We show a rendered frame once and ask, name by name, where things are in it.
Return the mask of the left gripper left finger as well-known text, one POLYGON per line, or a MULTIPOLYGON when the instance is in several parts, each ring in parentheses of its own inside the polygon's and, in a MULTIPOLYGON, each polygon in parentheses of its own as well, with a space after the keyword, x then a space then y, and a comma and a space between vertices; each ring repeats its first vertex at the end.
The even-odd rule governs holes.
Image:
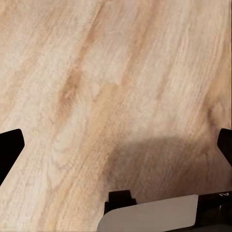
POLYGON ((21 129, 0 134, 0 185, 16 162, 23 148, 24 137, 21 129))

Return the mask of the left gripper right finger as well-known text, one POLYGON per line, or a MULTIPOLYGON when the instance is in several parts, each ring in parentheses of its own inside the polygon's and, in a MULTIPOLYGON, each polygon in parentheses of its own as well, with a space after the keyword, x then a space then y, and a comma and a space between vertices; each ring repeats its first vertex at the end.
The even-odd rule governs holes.
POLYGON ((221 129, 218 136, 217 146, 232 166, 232 130, 225 128, 221 129))

